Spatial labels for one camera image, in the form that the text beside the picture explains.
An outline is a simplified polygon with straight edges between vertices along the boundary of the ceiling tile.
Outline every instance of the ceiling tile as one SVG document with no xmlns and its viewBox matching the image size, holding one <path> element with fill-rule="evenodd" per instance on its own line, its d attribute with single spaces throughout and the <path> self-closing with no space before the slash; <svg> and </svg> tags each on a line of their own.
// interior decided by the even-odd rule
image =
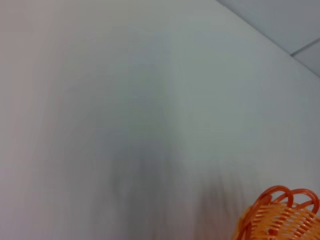
<svg viewBox="0 0 320 240">
<path fill-rule="evenodd" d="M 320 0 L 218 0 L 290 54 L 320 37 Z"/>
<path fill-rule="evenodd" d="M 294 57 L 315 74 L 320 76 L 320 41 Z"/>
</svg>

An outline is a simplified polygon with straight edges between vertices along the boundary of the orange plastic basket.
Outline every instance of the orange plastic basket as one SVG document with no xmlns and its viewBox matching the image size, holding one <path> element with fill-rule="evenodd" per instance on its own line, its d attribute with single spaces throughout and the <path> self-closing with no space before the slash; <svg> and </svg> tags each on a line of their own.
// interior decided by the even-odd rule
<svg viewBox="0 0 320 240">
<path fill-rule="evenodd" d="M 276 192 L 283 194 L 274 198 Z M 299 194 L 310 200 L 296 203 L 294 197 Z M 270 187 L 243 213 L 232 240 L 320 240 L 318 210 L 319 198 L 313 191 Z"/>
</svg>

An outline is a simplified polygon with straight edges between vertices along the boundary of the white wall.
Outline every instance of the white wall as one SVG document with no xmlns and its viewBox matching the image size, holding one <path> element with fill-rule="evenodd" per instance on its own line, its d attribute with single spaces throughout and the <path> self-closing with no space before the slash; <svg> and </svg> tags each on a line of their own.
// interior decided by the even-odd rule
<svg viewBox="0 0 320 240">
<path fill-rule="evenodd" d="M 217 2 L 8 6 L 1 239 L 192 239 L 206 189 L 226 239 L 265 188 L 320 192 L 320 80 Z"/>
</svg>

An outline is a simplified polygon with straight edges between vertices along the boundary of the orange object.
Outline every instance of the orange object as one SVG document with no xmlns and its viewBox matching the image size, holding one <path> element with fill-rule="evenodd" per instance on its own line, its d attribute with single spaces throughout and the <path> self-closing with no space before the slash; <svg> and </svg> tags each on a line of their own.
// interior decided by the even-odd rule
<svg viewBox="0 0 320 240">
<path fill-rule="evenodd" d="M 274 198 L 276 192 L 283 194 Z M 296 203 L 299 194 L 310 200 Z M 270 187 L 243 213 L 232 240 L 320 240 L 318 210 L 319 198 L 311 190 Z"/>
</svg>

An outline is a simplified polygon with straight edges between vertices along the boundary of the ceiling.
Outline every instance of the ceiling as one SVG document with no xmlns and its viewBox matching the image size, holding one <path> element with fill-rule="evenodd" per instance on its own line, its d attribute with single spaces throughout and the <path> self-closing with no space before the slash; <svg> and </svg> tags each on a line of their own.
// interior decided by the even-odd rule
<svg viewBox="0 0 320 240">
<path fill-rule="evenodd" d="M 320 76 L 320 0 L 218 0 Z"/>
</svg>

